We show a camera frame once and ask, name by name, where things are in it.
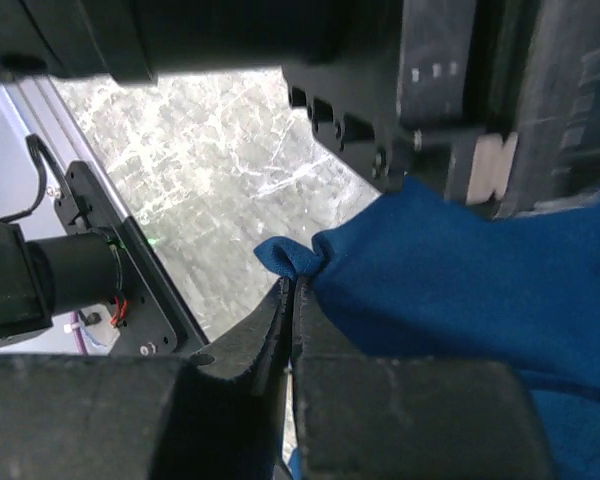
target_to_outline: blue fabric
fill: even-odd
[[[272,238],[256,255],[312,277],[326,315],[370,355],[508,362],[563,478],[600,479],[600,203],[487,222],[407,179],[312,243]]]

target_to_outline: black mounting plate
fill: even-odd
[[[131,216],[120,218],[89,165],[71,163],[65,178],[73,197],[57,199],[55,211],[66,232],[96,229],[114,235],[123,246],[123,293],[129,307],[111,354],[138,355],[143,346],[156,354],[189,354],[208,344],[140,226]],[[113,313],[114,306],[107,307]]]

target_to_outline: cloth fold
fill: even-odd
[[[311,277],[325,314],[369,355],[509,363],[564,477],[600,478],[600,203],[487,222],[408,178],[312,249],[276,237],[255,253]]]

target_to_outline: purple cable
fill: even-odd
[[[73,338],[76,340],[76,347],[78,347],[78,352],[80,352],[81,355],[89,355],[87,346],[84,343],[84,338],[82,337],[82,328],[80,327],[78,312],[73,312],[71,314],[71,327],[73,330]]]

